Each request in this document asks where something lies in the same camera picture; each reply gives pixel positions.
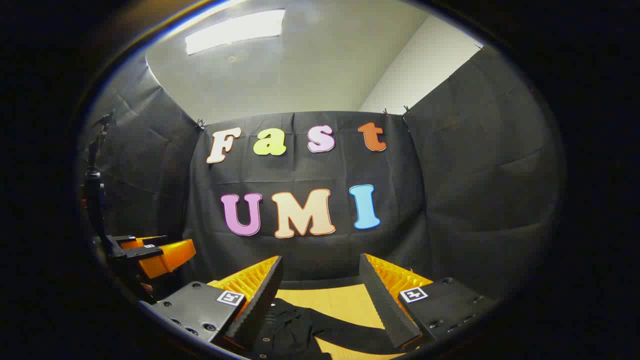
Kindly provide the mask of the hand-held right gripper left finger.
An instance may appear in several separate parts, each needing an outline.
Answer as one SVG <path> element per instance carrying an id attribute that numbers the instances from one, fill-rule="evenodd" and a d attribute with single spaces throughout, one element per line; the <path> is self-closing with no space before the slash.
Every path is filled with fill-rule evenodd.
<path id="1" fill-rule="evenodd" d="M 204 353 L 245 350 L 258 338 L 283 278 L 282 257 L 272 256 L 214 284 L 192 281 L 142 312 Z"/>

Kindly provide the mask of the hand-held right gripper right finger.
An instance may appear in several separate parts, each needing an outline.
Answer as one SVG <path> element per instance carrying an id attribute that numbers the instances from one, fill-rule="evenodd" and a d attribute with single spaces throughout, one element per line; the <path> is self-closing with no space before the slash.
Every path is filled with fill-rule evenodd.
<path id="1" fill-rule="evenodd" d="M 430 280 L 370 254 L 359 256 L 359 278 L 391 344 L 434 349 L 469 332 L 498 301 L 450 276 Z"/>

